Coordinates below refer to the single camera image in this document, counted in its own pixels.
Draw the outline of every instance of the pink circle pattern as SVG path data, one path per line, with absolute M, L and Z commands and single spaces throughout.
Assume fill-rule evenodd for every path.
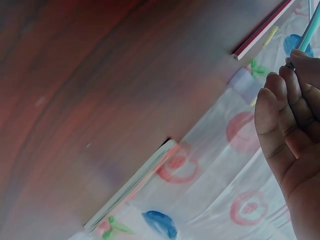
M 230 208 L 231 220 L 240 226 L 254 226 L 266 216 L 268 205 L 265 203 L 264 194 L 253 190 L 241 193 L 233 201 Z
M 186 165 L 192 166 L 189 175 L 180 176 L 177 170 L 184 168 Z M 191 146 L 182 142 L 179 144 L 179 150 L 171 158 L 169 158 L 156 171 L 158 176 L 168 183 L 184 184 L 195 179 L 199 172 L 198 160 L 191 156 Z
M 240 112 L 226 127 L 226 139 L 238 153 L 255 153 L 260 147 L 254 119 L 251 111 Z

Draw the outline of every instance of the wood grain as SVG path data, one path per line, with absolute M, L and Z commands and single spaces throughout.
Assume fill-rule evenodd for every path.
M 214 103 L 279 2 L 1 2 L 0 238 L 80 230 Z

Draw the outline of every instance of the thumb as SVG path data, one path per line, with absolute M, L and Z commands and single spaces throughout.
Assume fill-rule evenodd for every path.
M 295 67 L 299 80 L 320 88 L 320 59 L 309 57 L 305 52 L 294 49 L 290 60 Z

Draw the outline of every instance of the blue pen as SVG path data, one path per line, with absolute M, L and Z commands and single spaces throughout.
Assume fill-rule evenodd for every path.
M 312 38 L 312 35 L 314 34 L 314 32 L 317 29 L 319 20 L 320 20 L 320 2 L 318 3 L 313 16 L 312 16 L 308 26 L 306 27 L 306 29 L 301 37 L 300 42 L 298 43 L 298 45 L 296 47 L 297 49 L 299 49 L 303 52 L 306 51 L 308 44 L 310 43 L 310 40 Z M 287 63 L 285 66 L 292 69 L 292 70 L 295 69 L 295 67 L 293 66 L 293 64 L 291 62 Z

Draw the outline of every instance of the finger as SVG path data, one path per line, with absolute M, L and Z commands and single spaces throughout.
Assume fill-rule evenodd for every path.
M 285 81 L 288 103 L 297 125 L 306 132 L 314 143 L 317 143 L 320 140 L 320 122 L 315 119 L 307 101 L 302 97 L 296 74 L 285 66 L 280 68 L 279 74 Z
M 320 121 L 320 90 L 310 84 L 301 82 L 299 76 L 297 76 L 297 78 L 300 84 L 302 96 L 308 103 L 316 120 L 319 122 Z
M 258 94 L 254 123 L 263 154 L 281 186 L 282 179 L 296 158 L 280 130 L 277 99 L 267 88 Z
M 295 116 L 288 104 L 285 80 L 278 74 L 271 73 L 267 76 L 264 87 L 276 97 L 280 129 L 286 144 L 298 158 L 301 152 L 313 143 L 308 135 L 297 126 Z
M 320 88 L 320 59 L 309 57 L 300 50 L 293 50 L 290 60 L 304 83 Z

